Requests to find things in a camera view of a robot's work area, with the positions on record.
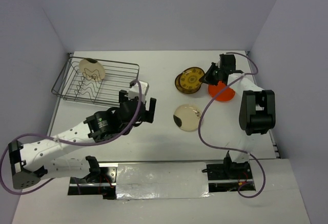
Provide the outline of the yellow patterned plate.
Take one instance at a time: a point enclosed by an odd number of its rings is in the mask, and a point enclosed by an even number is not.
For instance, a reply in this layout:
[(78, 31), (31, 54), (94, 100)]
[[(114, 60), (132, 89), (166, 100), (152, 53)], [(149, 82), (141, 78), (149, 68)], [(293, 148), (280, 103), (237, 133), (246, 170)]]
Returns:
[(175, 78), (175, 87), (179, 92), (181, 92), (183, 94), (194, 94), (200, 90), (201, 86), (199, 86), (196, 89), (190, 89), (190, 90), (182, 88), (182, 86), (179, 83), (180, 77), (181, 77), (181, 74), (177, 75)]

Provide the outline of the yellow plate brown rim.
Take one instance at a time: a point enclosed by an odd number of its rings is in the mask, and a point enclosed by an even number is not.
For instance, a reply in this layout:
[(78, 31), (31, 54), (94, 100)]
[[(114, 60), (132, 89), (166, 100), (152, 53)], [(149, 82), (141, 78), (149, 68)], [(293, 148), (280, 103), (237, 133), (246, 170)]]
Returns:
[(182, 88), (190, 90), (202, 85), (199, 79), (204, 75), (204, 71), (199, 67), (190, 67), (181, 72), (179, 80)]

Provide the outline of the orange plate front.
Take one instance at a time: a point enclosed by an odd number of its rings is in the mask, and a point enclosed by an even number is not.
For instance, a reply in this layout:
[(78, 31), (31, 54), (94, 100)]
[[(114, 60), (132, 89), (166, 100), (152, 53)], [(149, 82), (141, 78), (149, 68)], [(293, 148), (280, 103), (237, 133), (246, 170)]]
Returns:
[[(211, 97), (214, 97), (218, 92), (220, 92), (226, 84), (219, 81), (218, 85), (208, 85), (208, 93)], [(217, 96), (216, 100), (220, 102), (227, 102), (234, 98), (235, 91), (231, 88), (227, 88), (223, 91), (219, 96)]]

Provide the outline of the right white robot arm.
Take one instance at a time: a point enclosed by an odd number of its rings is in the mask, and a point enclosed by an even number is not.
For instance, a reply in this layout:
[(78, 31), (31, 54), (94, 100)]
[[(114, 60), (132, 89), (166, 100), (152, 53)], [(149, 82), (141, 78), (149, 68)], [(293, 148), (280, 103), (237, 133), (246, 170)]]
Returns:
[(236, 68), (236, 52), (221, 54), (219, 62), (211, 63), (208, 71), (199, 79), (201, 83), (208, 85), (218, 85), (222, 82), (225, 87), (214, 97), (231, 88), (241, 97), (240, 109), (238, 113), (238, 122), (240, 129), (245, 135), (239, 140), (236, 148), (232, 146), (213, 146), (205, 142), (201, 136), (201, 122), (204, 114), (201, 114), (198, 125), (198, 136), (201, 142), (212, 148), (226, 150), (226, 156), (223, 160), (223, 173), (227, 178), (235, 178), (241, 171), (247, 170), (251, 152), (255, 146), (255, 135), (267, 134), (276, 124), (275, 111), (275, 93), (272, 90), (265, 90), (250, 79), (249, 75), (256, 75), (255, 72), (245, 73)]

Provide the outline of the pink floral plate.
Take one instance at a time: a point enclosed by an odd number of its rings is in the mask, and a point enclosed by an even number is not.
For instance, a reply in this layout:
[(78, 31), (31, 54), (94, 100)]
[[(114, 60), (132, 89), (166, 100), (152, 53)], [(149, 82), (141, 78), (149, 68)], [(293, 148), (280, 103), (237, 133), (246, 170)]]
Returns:
[(173, 120), (179, 129), (193, 132), (198, 129), (201, 115), (202, 110), (196, 105), (183, 104), (174, 111)]

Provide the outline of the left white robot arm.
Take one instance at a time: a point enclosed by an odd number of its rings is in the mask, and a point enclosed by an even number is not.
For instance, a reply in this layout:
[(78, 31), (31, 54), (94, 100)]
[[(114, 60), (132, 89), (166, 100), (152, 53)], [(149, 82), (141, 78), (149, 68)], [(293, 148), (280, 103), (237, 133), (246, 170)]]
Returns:
[(81, 177), (88, 182), (100, 178), (100, 167), (94, 156), (83, 160), (61, 157), (83, 147), (108, 144), (128, 135), (132, 128), (154, 120), (156, 99), (146, 101), (144, 91), (119, 92), (119, 106), (98, 111), (75, 127), (54, 136), (23, 144), (18, 138), (8, 144), (8, 154), (15, 190), (32, 187), (43, 179)]

